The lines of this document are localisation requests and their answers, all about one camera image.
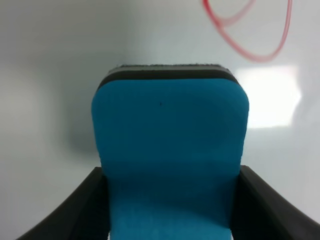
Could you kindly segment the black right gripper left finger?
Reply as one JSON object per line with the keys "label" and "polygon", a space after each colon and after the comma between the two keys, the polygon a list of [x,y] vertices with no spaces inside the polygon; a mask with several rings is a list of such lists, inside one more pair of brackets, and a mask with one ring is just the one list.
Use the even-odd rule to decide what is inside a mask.
{"label": "black right gripper left finger", "polygon": [[107,179],[95,167],[51,214],[20,240],[107,240],[110,233]]}

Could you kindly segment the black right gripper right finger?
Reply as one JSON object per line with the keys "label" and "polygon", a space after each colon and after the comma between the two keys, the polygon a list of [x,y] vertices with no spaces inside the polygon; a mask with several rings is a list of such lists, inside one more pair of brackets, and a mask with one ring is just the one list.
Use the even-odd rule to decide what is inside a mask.
{"label": "black right gripper right finger", "polygon": [[320,225],[241,166],[230,230],[234,240],[318,240]]}

